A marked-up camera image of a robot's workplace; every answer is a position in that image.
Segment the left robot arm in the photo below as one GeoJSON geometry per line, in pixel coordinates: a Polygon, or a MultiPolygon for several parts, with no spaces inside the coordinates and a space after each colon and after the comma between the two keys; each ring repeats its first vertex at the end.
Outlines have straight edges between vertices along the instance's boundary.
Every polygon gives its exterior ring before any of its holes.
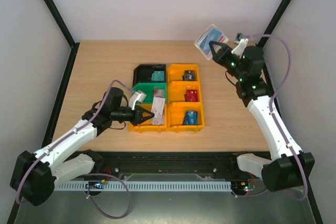
{"type": "Polygon", "coordinates": [[[64,135],[33,153],[23,151],[16,160],[10,180],[11,188],[16,190],[16,202],[39,206],[59,185],[90,173],[99,165],[99,158],[92,153],[80,154],[73,159],[69,156],[109,129],[114,121],[137,126],[152,119],[154,114],[139,106],[145,98],[144,92],[133,91],[127,104],[122,106],[123,90],[109,87],[102,100],[85,112],[64,135]]]}

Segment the white patterned card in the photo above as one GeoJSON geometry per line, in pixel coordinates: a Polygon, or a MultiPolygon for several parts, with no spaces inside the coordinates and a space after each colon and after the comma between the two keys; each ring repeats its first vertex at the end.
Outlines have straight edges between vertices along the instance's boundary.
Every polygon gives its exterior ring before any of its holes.
{"type": "Polygon", "coordinates": [[[151,112],[154,114],[154,118],[161,118],[163,116],[165,106],[165,98],[154,97],[151,107],[151,112]]]}

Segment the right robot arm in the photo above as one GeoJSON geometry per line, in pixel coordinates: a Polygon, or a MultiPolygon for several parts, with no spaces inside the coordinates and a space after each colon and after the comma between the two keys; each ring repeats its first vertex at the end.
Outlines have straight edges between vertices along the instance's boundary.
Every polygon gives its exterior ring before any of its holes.
{"type": "Polygon", "coordinates": [[[223,42],[210,41],[212,60],[236,78],[238,97],[257,121],[268,144],[271,159],[252,153],[240,154],[229,164],[229,172],[239,178],[246,172],[263,180],[269,191],[303,186],[308,192],[308,177],[314,165],[311,153],[296,143],[280,117],[267,83],[261,77],[264,52],[241,39],[232,49],[223,42]]]}

